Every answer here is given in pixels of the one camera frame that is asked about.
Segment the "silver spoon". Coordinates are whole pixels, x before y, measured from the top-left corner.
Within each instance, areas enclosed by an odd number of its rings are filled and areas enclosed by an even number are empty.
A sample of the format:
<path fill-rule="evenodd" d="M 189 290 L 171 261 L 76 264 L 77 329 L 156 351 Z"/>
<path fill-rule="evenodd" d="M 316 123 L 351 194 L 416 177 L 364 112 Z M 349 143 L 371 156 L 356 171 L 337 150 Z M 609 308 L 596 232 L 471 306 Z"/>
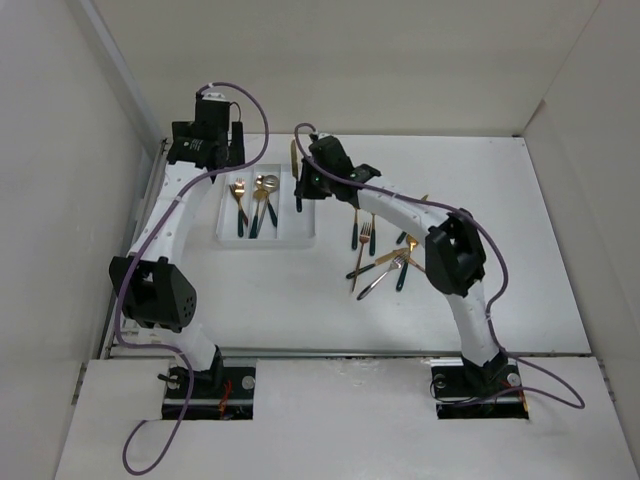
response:
<path fill-rule="evenodd" d="M 270 202 L 270 194 L 279 188 L 279 178 L 275 175 L 259 175 L 256 179 L 256 185 L 267 192 L 266 206 L 269 211 L 270 219 L 274 227 L 277 226 L 278 217 L 273 205 Z"/>

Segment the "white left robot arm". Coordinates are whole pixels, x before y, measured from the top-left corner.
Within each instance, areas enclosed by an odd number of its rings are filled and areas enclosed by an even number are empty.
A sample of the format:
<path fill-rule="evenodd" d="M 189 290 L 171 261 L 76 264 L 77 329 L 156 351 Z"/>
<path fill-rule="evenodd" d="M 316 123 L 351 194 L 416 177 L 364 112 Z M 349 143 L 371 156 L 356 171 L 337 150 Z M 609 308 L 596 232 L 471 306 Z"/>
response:
<path fill-rule="evenodd" d="M 195 118 L 172 125 L 172 144 L 151 214 L 125 256 L 109 265 L 126 319 L 155 331 L 165 345 L 181 350 L 193 365 L 172 377 L 201 396 L 223 387 L 221 356 L 195 320 L 197 293 L 179 268 L 195 215 L 215 182 L 215 171 L 243 164 L 243 125 L 230 119 L 231 103 L 217 92 L 196 96 Z"/>

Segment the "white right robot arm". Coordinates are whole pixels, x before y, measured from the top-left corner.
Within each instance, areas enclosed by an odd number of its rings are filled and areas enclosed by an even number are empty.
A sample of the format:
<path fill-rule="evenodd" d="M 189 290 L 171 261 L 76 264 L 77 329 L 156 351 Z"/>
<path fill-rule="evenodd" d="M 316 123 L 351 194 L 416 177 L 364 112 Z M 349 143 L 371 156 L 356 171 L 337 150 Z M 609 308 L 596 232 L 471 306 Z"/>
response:
<path fill-rule="evenodd" d="M 426 277 L 443 294 L 460 336 L 463 381 L 475 396 L 491 394 L 506 372 L 490 321 L 483 279 L 486 253 L 475 220 L 465 210 L 427 206 L 402 194 L 374 167 L 354 166 L 340 140 L 311 133 L 309 155 L 295 195 L 334 197 L 407 232 L 425 251 Z"/>

